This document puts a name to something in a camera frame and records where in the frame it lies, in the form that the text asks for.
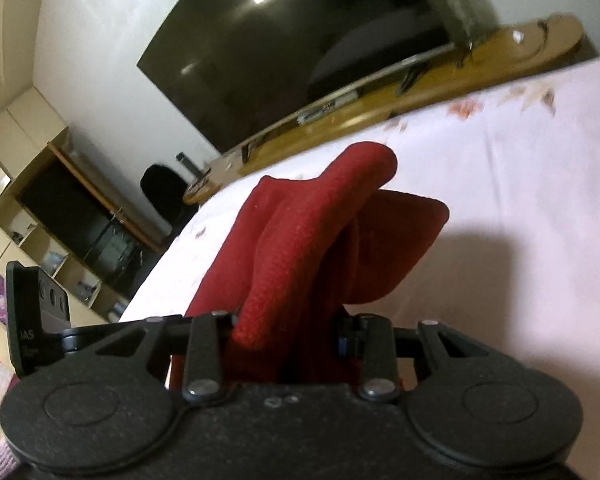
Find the black remote upright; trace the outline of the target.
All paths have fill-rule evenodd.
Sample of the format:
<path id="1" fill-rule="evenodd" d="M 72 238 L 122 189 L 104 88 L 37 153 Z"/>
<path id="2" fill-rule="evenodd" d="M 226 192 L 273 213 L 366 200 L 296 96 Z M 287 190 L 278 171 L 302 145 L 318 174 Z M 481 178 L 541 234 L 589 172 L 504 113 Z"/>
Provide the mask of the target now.
<path id="1" fill-rule="evenodd" d="M 176 155 L 176 160 L 196 178 L 201 178 L 204 175 L 184 152 L 179 152 Z"/>

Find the wooden tv stand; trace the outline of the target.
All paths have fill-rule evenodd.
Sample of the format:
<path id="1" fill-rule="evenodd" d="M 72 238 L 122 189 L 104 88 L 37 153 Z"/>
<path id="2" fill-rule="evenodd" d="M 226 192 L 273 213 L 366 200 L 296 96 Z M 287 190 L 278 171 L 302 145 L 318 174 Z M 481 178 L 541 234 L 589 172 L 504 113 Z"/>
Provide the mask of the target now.
<path id="1" fill-rule="evenodd" d="M 512 38 L 515 29 L 524 33 L 521 44 Z M 316 122 L 299 126 L 291 120 L 242 142 L 210 162 L 208 174 L 187 188 L 184 203 L 202 204 L 248 174 L 412 110 L 554 70 L 573 59 L 583 40 L 584 27 L 573 14 L 502 27 L 469 53 L 410 67 L 407 73 L 415 79 L 402 94 L 400 84 L 390 82 Z"/>

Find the small white object on stand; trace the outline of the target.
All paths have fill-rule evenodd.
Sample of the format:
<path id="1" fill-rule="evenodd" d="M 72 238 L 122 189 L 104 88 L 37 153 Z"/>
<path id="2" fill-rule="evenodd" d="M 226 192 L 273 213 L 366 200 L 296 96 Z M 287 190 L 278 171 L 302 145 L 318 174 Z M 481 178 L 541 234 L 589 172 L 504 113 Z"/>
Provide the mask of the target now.
<path id="1" fill-rule="evenodd" d="M 516 42 L 516 44 L 521 44 L 524 41 L 524 33 L 521 30 L 513 30 L 512 38 Z"/>

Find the large black flat television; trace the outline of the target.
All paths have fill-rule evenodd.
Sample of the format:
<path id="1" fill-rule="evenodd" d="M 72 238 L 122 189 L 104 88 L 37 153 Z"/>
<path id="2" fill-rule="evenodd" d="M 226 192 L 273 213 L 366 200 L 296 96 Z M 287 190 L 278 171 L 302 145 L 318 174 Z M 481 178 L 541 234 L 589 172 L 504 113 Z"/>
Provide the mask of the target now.
<path id="1" fill-rule="evenodd" d="M 138 67 L 226 152 L 450 44 L 428 0 L 178 0 Z"/>

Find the pink floral bed sheet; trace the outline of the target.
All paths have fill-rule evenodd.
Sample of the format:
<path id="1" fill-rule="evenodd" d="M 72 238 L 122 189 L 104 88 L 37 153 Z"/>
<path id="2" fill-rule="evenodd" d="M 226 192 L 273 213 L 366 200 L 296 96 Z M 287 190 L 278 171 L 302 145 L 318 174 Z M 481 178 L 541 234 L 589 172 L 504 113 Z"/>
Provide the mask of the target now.
<path id="1" fill-rule="evenodd" d="M 565 382 L 584 411 L 570 466 L 600 479 L 600 58 L 390 119 L 266 174 L 315 178 L 362 141 L 396 154 L 390 188 L 450 211 L 368 310 L 443 322 Z"/>

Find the red beaded sweater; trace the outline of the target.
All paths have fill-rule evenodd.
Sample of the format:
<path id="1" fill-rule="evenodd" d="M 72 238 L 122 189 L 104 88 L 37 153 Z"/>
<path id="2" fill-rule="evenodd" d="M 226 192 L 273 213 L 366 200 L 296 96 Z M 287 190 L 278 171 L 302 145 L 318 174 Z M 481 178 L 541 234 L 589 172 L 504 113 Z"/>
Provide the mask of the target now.
<path id="1" fill-rule="evenodd" d="M 260 180 L 186 311 L 237 313 L 225 380 L 351 379 L 330 336 L 337 312 L 392 292 L 449 219 L 445 203 L 386 190 L 397 169 L 390 148 L 361 142 L 315 179 Z"/>

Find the cream wall cabinet shelves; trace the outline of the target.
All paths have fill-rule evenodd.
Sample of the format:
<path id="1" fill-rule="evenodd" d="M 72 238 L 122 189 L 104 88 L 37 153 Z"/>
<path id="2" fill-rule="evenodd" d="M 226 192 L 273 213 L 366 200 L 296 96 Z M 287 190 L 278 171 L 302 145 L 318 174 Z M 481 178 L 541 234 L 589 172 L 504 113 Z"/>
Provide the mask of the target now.
<path id="1" fill-rule="evenodd" d="M 116 320 L 166 249 L 160 231 L 72 150 L 35 88 L 0 111 L 0 278 L 40 266 L 68 294 L 72 322 Z"/>

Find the clear glass cylinder vase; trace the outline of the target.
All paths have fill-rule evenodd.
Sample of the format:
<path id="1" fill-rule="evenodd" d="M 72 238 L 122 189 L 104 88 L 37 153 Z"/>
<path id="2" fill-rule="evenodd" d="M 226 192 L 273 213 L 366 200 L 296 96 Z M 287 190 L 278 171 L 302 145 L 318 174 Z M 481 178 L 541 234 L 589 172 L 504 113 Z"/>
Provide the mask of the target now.
<path id="1" fill-rule="evenodd" d="M 436 0 L 436 5 L 454 44 L 471 50 L 483 40 L 484 29 L 470 0 Z"/>

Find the black chair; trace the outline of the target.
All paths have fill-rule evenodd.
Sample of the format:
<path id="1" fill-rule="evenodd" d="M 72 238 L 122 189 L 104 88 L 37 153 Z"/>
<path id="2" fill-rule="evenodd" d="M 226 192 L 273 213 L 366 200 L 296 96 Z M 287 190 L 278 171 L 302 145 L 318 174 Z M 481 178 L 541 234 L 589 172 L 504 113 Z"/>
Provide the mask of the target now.
<path id="1" fill-rule="evenodd" d="M 143 194 L 155 208 L 158 215 L 171 226 L 171 234 L 176 235 L 198 211 L 197 205 L 184 203 L 187 182 L 168 166 L 153 164 L 140 178 Z"/>

